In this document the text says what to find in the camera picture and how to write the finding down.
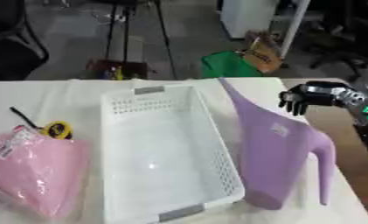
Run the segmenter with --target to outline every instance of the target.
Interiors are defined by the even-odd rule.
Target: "pink package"
[[[88,165],[83,143],[25,127],[0,135],[0,193],[47,218],[66,217]]]

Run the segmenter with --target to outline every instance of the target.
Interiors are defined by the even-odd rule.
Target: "label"
[[[277,122],[272,125],[271,130],[281,137],[287,137],[289,134],[289,130]]]

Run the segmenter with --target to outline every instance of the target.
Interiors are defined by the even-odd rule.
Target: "yellow tape measure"
[[[56,139],[72,139],[72,129],[67,122],[51,122],[40,133]]]
[[[67,122],[51,122],[47,124],[44,128],[41,128],[16,108],[11,107],[10,110],[18,116],[22,117],[28,125],[30,125],[35,130],[39,130],[39,133],[44,136],[49,136],[56,139],[72,139],[72,129]]]

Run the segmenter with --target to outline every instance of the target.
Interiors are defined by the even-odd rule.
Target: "green box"
[[[201,59],[202,79],[219,77],[262,77],[263,73],[249,65],[236,52],[217,52]]]

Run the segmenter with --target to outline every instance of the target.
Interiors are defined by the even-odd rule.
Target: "black cable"
[[[10,107],[10,110],[12,112],[14,112],[16,115],[22,117],[22,119],[32,128],[36,129],[36,130],[40,130],[41,128],[39,126],[37,126],[34,122],[32,122],[27,116],[25,116],[22,112],[20,112],[19,110],[17,110],[14,107]]]

